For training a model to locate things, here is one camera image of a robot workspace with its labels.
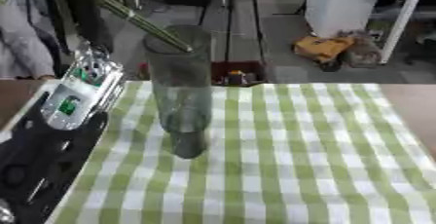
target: metal rod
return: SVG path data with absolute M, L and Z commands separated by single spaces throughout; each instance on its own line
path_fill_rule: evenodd
M 98 3 L 110 12 L 116 14 L 119 17 L 127 19 L 132 24 L 155 36 L 156 38 L 166 42 L 168 45 L 179 49 L 180 51 L 189 53 L 193 50 L 191 46 L 178 39 L 176 36 L 170 34 L 163 29 L 158 28 L 151 22 L 147 21 L 144 17 L 136 14 L 133 10 L 125 7 L 123 4 L 115 0 L 98 0 Z
M 417 7 L 419 0 L 407 0 L 406 4 L 403 6 L 401 10 L 400 16 L 392 27 L 392 31 L 387 38 L 386 44 L 381 52 L 381 63 L 385 64 L 389 62 L 390 57 L 392 56 L 395 47 L 398 44 L 398 41 L 401 38 L 401 35 L 404 32 L 404 29 L 407 26 L 412 14 Z

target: checkered cloth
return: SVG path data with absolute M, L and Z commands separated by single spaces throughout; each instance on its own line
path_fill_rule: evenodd
M 171 155 L 151 84 L 129 83 L 49 223 L 436 222 L 435 164 L 378 86 L 215 88 L 207 134 Z

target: table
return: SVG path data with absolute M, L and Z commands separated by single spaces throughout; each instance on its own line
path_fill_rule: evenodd
M 0 81 L 0 129 L 41 85 L 41 81 Z M 381 85 L 381 88 L 436 160 L 436 85 Z
M 401 94 L 406 90 L 402 87 L 391 87 L 389 91 L 384 89 L 384 94 L 400 93 L 402 100 L 394 103 L 396 107 L 398 109 L 409 107 L 416 115 L 418 112 L 415 110 L 413 100 L 410 98 L 403 100 L 404 96 Z M 402 124 L 399 124 L 397 118 L 392 115 L 390 108 L 386 108 L 385 105 L 388 104 L 381 97 L 378 87 L 316 84 L 265 85 L 253 90 L 216 89 L 214 101 L 217 107 L 214 108 L 215 122 L 212 126 L 214 134 L 218 134 L 215 135 L 218 139 L 214 138 L 215 146 L 210 149 L 213 153 L 209 152 L 205 155 L 206 160 L 203 156 L 202 159 L 189 163 L 174 158 L 167 151 L 161 151 L 161 146 L 163 149 L 169 147 L 167 142 L 163 143 L 163 131 L 156 121 L 156 106 L 151 98 L 150 89 L 150 85 L 147 84 L 128 86 L 127 94 L 114 109 L 114 123 L 112 129 L 111 124 L 108 129 L 111 131 L 106 132 L 105 138 L 100 141 L 79 182 L 74 186 L 73 194 L 66 198 L 72 197 L 72 202 L 68 200 L 67 205 L 61 205 L 61 223 L 64 221 L 118 223 L 119 218 L 124 222 L 133 223 L 140 223 L 141 218 L 147 219 L 150 223 L 158 219 L 164 223 L 174 223 L 174 221 L 181 223 L 182 217 L 184 222 L 195 220 L 194 223 L 197 223 L 201 222 L 202 218 L 210 221 L 225 217 L 226 223 L 237 223 L 242 221 L 241 211 L 242 214 L 245 211 L 245 215 L 242 216 L 248 218 L 249 223 L 264 223 L 265 218 L 283 221 L 282 217 L 287 218 L 288 221 L 300 220 L 302 223 L 306 223 L 305 220 L 308 219 L 313 223 L 326 220 L 336 223 L 341 222 L 342 217 L 351 217 L 353 221 L 358 217 L 363 222 L 369 222 L 371 219 L 374 223 L 385 223 L 383 222 L 385 220 L 406 223 L 407 218 L 411 218 L 417 223 L 424 223 L 422 220 L 436 218 L 434 215 L 430 217 L 435 207 L 432 201 L 435 197 L 435 180 L 424 182 L 426 179 L 421 178 L 422 176 L 428 178 L 430 173 L 434 176 L 436 170 L 434 163 L 426 158 L 418 148 L 418 143 L 404 131 Z M 363 99 L 362 96 L 366 93 L 370 94 L 372 99 L 360 101 L 357 98 Z M 417 92 L 409 93 L 409 95 L 417 95 Z M 337 112 L 329 110 L 332 104 L 328 94 L 338 96 L 335 99 L 335 102 L 338 102 L 337 107 L 340 107 L 337 108 Z M 278 101 L 273 98 L 274 96 L 279 97 L 280 104 L 277 104 Z M 419 104 L 425 106 L 426 103 L 419 102 Z M 324 111 L 320 111 L 320 107 L 327 109 L 328 112 L 324 113 L 328 115 L 320 114 Z M 368 113 L 371 114 L 366 115 L 362 107 L 367 108 Z M 428 109 L 421 109 L 425 115 L 428 115 Z M 349 113 L 353 110 L 355 114 L 360 115 L 350 116 Z M 384 123 L 383 117 L 377 111 L 388 114 L 386 120 L 391 124 Z M 332 119 L 332 114 L 338 113 L 343 115 L 343 119 L 336 122 L 335 117 Z M 131 118 L 123 120 L 120 128 L 114 129 L 120 124 L 119 117 L 126 114 Z M 283 114 L 287 122 L 279 121 L 274 114 Z M 334 126 L 326 125 L 324 119 L 330 123 L 329 125 Z M 250 124 L 254 125 L 255 129 L 247 126 Z M 331 135 L 331 128 L 335 128 L 335 137 Z M 303 139 L 299 137 L 298 130 L 305 136 Z M 350 131 L 349 136 L 352 136 L 352 139 L 347 137 L 347 131 Z M 292 153 L 287 150 L 290 147 L 285 147 L 288 145 L 292 146 L 290 149 Z M 409 158 L 409 155 L 404 153 L 406 150 L 412 157 Z M 109 153 L 111 159 L 102 164 Z M 204 166 L 203 162 L 210 163 L 212 167 L 207 168 L 208 165 Z M 215 171 L 218 169 L 216 166 L 225 167 L 225 174 L 222 169 Z M 140 177 L 131 177 L 137 168 L 140 171 L 136 175 Z M 296 170 L 298 180 L 292 169 Z M 371 177 L 372 182 L 368 181 L 368 176 Z M 207 180 L 206 189 L 203 188 L 204 180 Z M 377 187 L 376 191 L 371 186 L 373 183 Z M 166 191 L 165 185 L 170 186 L 169 192 Z M 300 193 L 303 193 L 303 202 L 299 198 Z M 215 202 L 224 194 L 225 201 Z M 184 196 L 188 197 L 188 201 L 184 202 Z M 203 214 L 199 214 L 203 197 L 205 206 L 201 210 Z M 426 198 L 425 201 L 429 201 L 428 203 L 433 203 L 429 205 L 430 211 L 427 211 L 428 208 L 421 197 Z M 367 201 L 371 203 L 371 207 L 365 206 L 364 203 Z M 144 208 L 141 208 L 142 203 L 146 203 Z M 82 209 L 82 205 L 86 206 L 86 210 L 78 212 Z M 349 207 L 352 210 L 349 212 L 350 216 L 347 215 Z

